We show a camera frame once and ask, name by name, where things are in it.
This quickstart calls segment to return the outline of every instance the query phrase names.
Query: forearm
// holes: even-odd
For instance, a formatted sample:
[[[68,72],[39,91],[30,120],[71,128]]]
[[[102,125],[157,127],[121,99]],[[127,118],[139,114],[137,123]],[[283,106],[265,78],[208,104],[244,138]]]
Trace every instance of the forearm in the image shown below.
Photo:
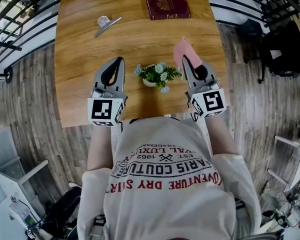
[[[221,115],[205,119],[209,132],[212,152],[216,154],[238,154],[234,139],[232,138]]]
[[[93,126],[87,158],[87,170],[112,169],[113,165],[111,128]]]

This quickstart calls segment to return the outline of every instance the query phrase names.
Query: pink cloth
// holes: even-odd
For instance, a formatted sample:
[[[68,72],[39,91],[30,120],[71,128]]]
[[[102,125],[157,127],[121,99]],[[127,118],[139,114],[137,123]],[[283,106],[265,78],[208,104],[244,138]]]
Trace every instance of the pink cloth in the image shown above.
[[[177,67],[183,71],[182,58],[184,55],[190,60],[193,68],[197,68],[202,64],[202,60],[196,54],[190,42],[183,36],[181,41],[177,42],[173,49],[173,60]]]

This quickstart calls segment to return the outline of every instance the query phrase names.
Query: black railing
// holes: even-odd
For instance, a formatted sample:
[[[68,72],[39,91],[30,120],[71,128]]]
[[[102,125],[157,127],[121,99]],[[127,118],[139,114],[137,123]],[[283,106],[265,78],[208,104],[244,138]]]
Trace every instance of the black railing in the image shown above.
[[[254,18],[260,22],[264,23],[265,27],[272,26],[287,18],[300,13],[300,7],[296,0],[252,0],[260,5],[260,9],[255,8],[251,5],[245,4],[239,0],[225,0],[232,2],[234,4],[246,7],[250,10],[258,12],[260,16],[253,15],[247,11],[242,11],[230,6],[225,6],[222,4],[217,4],[215,2],[210,3],[212,7],[222,8],[232,12],[236,12],[242,15],[246,15],[250,18]],[[219,23],[227,23],[229,25],[238,26],[238,24],[229,21],[217,20]]]
[[[57,23],[52,23],[46,27],[44,27],[43,29],[41,29],[40,31],[37,31],[35,34],[31,35],[30,37],[28,37],[26,40],[24,40],[23,42],[16,44],[17,41],[19,41],[22,37],[24,37],[25,35],[27,35],[29,32],[31,32],[32,30],[34,30],[35,28],[37,28],[38,26],[40,26],[41,24],[47,22],[48,20],[57,17],[58,16],[58,12],[55,12],[47,17],[45,17],[44,19],[40,20],[38,23],[32,25],[29,29],[27,29],[26,31],[22,31],[23,30],[23,26],[28,23],[30,20],[32,20],[34,17],[38,16],[39,14],[45,12],[46,10],[50,9],[51,7],[58,5],[60,3],[61,0],[55,0],[51,3],[49,3],[48,5],[44,6],[44,7],[39,7],[34,13],[32,13],[31,16],[29,16],[26,20],[24,20],[23,22],[19,22],[17,21],[17,18],[19,16],[21,16],[22,14],[24,14],[27,10],[34,8],[34,6],[36,6],[38,4],[38,2],[42,1],[42,0],[27,0],[26,5],[24,6],[24,8],[22,8],[14,17],[8,17],[7,14],[9,13],[9,11],[16,6],[20,1],[22,0],[11,0],[6,6],[5,8],[2,9],[2,11],[0,12],[0,21],[2,19],[6,19],[8,20],[8,23],[3,27],[0,28],[0,36],[3,35],[7,35],[3,41],[0,41],[0,63],[2,61],[4,61],[8,56],[10,56],[13,52],[15,51],[21,51],[22,50],[22,46],[27,43],[28,41],[30,41],[31,39],[33,39],[34,37],[38,36],[39,34],[55,27],[57,25]],[[7,30],[7,28],[11,25],[11,24],[16,24],[16,27],[13,30]],[[7,55],[5,55],[3,58],[1,58],[1,56],[7,51],[10,50],[10,52],[7,53]]]

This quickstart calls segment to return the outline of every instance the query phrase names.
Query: wire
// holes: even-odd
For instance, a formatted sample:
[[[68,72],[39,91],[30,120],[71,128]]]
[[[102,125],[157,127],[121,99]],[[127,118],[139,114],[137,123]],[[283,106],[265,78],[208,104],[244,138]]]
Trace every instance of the wire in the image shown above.
[[[30,210],[30,213],[31,213],[32,217],[36,220],[36,223],[38,224],[39,221],[37,220],[37,218],[36,218],[36,217],[34,216],[34,214],[32,213],[30,207],[29,207],[27,204],[25,204],[24,202],[22,202],[20,199],[18,199],[18,201],[19,201],[20,203],[23,203],[26,207],[28,207],[28,209]]]
[[[43,225],[43,224],[48,224],[48,223],[54,222],[54,221],[56,221],[56,220],[57,220],[57,219],[55,218],[54,220],[51,220],[51,221],[42,223],[42,225]]]
[[[39,228],[39,230],[40,230],[41,227],[42,227],[42,225],[44,224],[44,223],[41,224],[41,222],[43,221],[43,219],[44,219],[44,217],[45,217],[46,214],[47,214],[47,212],[45,212],[45,213],[43,214],[43,216],[41,217],[41,219],[40,219],[36,224],[33,224],[32,226],[29,226],[29,227],[28,227],[28,230],[30,230],[30,229],[36,227],[37,225],[40,225],[40,228]]]
[[[192,118],[193,121],[195,121],[195,122],[198,121],[199,114],[197,112],[193,112],[193,115],[192,115],[192,113],[190,111],[190,116],[191,116],[191,118]]]
[[[121,132],[123,132],[124,131],[124,124],[121,121],[119,121],[118,124],[121,124]]]
[[[295,228],[296,226],[298,226],[299,222],[297,222],[294,226],[291,226],[290,223],[288,223],[288,225],[292,228]]]

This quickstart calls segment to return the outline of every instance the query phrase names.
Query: table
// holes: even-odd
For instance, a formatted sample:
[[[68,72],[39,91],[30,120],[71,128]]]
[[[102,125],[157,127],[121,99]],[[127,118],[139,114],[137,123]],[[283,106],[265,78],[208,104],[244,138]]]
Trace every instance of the table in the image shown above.
[[[138,64],[173,61],[173,47],[185,36],[197,54],[215,70],[229,99],[228,76],[217,23],[208,0],[187,0],[190,19],[150,20],[146,0],[61,0],[55,38],[55,86],[62,127],[87,125],[87,98],[95,72],[121,56],[125,62],[124,92],[128,96],[121,119],[188,110],[187,81],[169,83],[170,92],[143,85],[134,75]],[[99,37],[100,16],[122,17]]]

